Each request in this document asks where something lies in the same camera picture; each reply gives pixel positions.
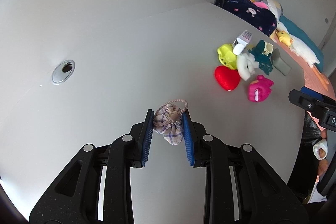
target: navy pillow with bear print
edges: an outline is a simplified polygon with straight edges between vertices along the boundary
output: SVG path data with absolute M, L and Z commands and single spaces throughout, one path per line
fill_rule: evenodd
M 259 8 L 249 0 L 228 0 L 223 9 L 250 23 L 268 37 L 277 27 L 277 19 L 270 10 Z

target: yellow chick toy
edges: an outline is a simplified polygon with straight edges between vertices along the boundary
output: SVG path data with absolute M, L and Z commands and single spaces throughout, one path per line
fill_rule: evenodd
M 292 44 L 292 39 L 289 36 L 288 33 L 286 33 L 285 31 L 281 31 L 277 33 L 277 36 L 279 38 L 279 41 L 282 42 L 283 44 L 285 44 L 286 46 L 290 46 Z

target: red heart-shaped object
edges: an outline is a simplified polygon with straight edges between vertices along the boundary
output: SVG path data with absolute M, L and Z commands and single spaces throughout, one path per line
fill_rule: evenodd
M 234 90 L 240 82 L 238 71 L 225 66 L 219 66 L 215 69 L 215 78 L 221 87 L 228 91 Z

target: magenta toy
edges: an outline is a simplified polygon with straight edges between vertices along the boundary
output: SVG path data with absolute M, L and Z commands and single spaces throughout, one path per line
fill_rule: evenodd
M 252 81 L 249 85 L 249 100 L 258 103 L 266 100 L 272 92 L 270 87 L 273 84 L 274 82 L 272 80 L 265 78 L 263 75 L 258 75 L 257 80 Z

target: tabletop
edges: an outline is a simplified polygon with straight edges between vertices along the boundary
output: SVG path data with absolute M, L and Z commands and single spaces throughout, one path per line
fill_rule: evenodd
M 253 34 L 251 43 L 263 39 L 278 47 L 210 3 L 107 29 L 65 58 L 76 64 L 66 82 L 53 85 L 50 72 L 11 111 L 1 131 L 1 177 L 31 210 L 84 144 L 110 144 L 142 122 L 147 109 L 180 98 L 208 134 L 233 146 L 250 143 L 287 181 L 304 118 L 288 93 L 304 86 L 303 70 L 280 48 L 292 70 L 284 76 L 273 68 L 267 100 L 247 99 L 255 76 L 233 91 L 222 89 L 213 76 L 220 65 L 216 50 L 244 30 Z M 135 223 L 202 223 L 205 170 L 189 166 L 184 143 L 172 146 L 154 133 L 146 167 L 131 169 L 131 190 Z

